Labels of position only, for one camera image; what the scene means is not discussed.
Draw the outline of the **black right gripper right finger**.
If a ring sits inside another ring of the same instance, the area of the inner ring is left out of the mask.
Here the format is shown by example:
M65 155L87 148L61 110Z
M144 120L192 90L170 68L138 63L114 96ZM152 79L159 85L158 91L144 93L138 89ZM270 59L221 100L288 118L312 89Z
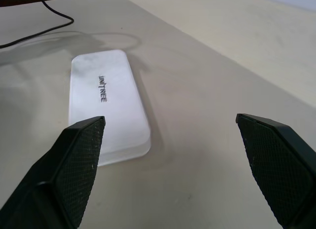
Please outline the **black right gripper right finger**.
M237 114L252 175L283 229L316 229L316 152L288 125Z

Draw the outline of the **translucent white pencil case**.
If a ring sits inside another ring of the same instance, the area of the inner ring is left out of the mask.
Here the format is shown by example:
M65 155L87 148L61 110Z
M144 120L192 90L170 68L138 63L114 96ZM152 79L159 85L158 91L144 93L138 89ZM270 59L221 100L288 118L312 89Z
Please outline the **translucent white pencil case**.
M68 123L104 116L98 165L144 156L150 125L127 55L108 50L75 57L71 63Z

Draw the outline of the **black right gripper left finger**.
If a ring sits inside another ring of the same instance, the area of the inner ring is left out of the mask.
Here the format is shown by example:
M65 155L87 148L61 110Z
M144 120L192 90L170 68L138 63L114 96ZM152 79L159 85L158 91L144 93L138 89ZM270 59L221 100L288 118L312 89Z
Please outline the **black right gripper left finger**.
M105 125L105 118L96 116L65 128L0 209L0 229L78 229Z

